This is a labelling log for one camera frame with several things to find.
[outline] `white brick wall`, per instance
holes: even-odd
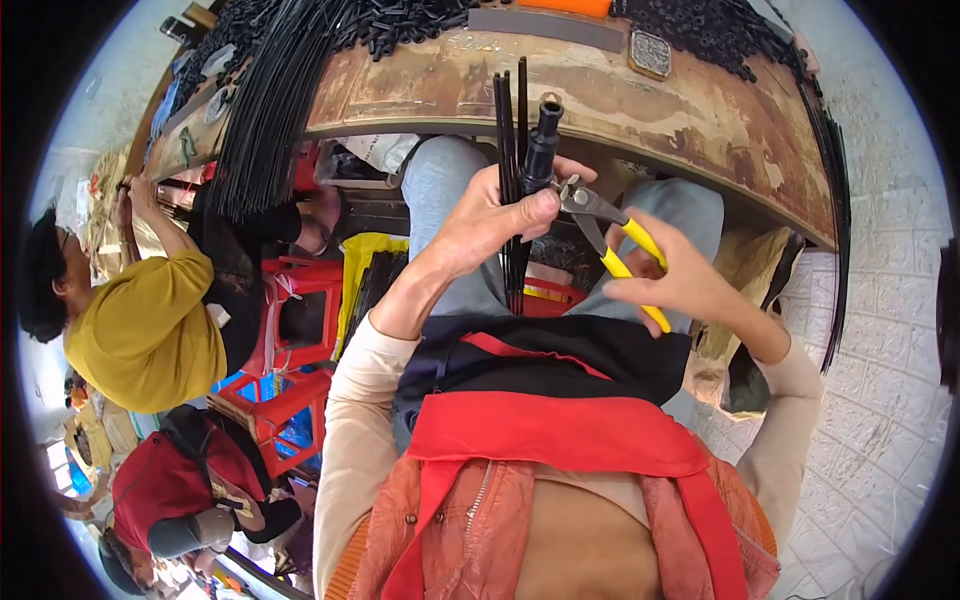
[[[949,397],[934,332],[940,248],[950,238],[936,156],[896,72],[840,0],[777,0],[822,65],[844,128],[852,272],[840,351],[811,441],[800,507],[770,598],[815,598],[897,551],[939,465]],[[818,364],[832,321],[833,256],[808,253],[783,292],[787,328]],[[735,462],[756,433],[700,405],[694,427]]]

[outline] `yellow-handled pliers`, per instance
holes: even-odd
[[[634,276],[620,260],[620,257],[616,255],[616,252],[607,246],[607,242],[604,241],[603,235],[600,233],[600,227],[597,225],[597,219],[610,221],[621,226],[638,246],[657,259],[660,268],[666,273],[666,257],[663,256],[663,252],[657,247],[657,243],[654,242],[650,233],[613,204],[600,198],[596,192],[579,184],[579,180],[579,176],[574,175],[557,184],[557,193],[560,194],[560,210],[573,217],[573,221],[580,227],[593,249],[600,254],[600,261],[607,267],[611,275],[614,277]],[[657,322],[663,333],[670,333],[670,322],[663,316],[663,311],[656,306],[644,305],[641,308],[643,312]]]

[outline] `black cylindrical part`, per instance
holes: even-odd
[[[540,103],[540,120],[530,132],[527,156],[520,172],[520,195],[529,196],[550,185],[553,180],[553,158],[557,155],[560,135],[557,126],[564,116],[564,107],[556,102]]]

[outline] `knee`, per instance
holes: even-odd
[[[479,171],[486,166],[483,154],[469,141],[457,135],[431,137],[417,148],[410,157],[404,178],[415,178],[424,172],[448,169],[454,164],[466,164]]]
[[[723,223],[723,197],[717,192],[677,177],[658,183],[662,185],[664,196],[683,199],[684,203],[695,209],[704,219]]]

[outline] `chair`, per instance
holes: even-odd
[[[541,298],[530,294],[523,295],[523,316],[524,317],[560,317],[563,313],[570,310],[587,297],[587,292],[575,287],[561,285],[545,279],[527,277],[523,280],[525,285],[559,292],[570,298],[569,302]]]
[[[267,401],[262,401],[260,380],[246,373],[224,386],[217,394],[208,395],[213,408],[247,426],[260,448],[271,477],[278,477],[323,450],[326,433],[324,408],[333,372],[328,369],[311,373],[288,371],[277,373],[276,376],[294,385]],[[254,384],[255,401],[240,395],[240,391],[251,383]],[[301,447],[284,440],[279,434],[286,429],[287,421],[305,408],[310,409],[313,441],[309,446]],[[292,450],[293,456],[281,456],[276,449],[277,444]]]
[[[344,290],[342,262],[282,256],[263,261],[264,289],[267,299],[260,324],[256,349],[242,371],[254,377],[284,372],[329,360],[337,344],[337,317]],[[325,292],[323,338],[313,346],[294,348],[280,338],[280,310],[290,298]]]

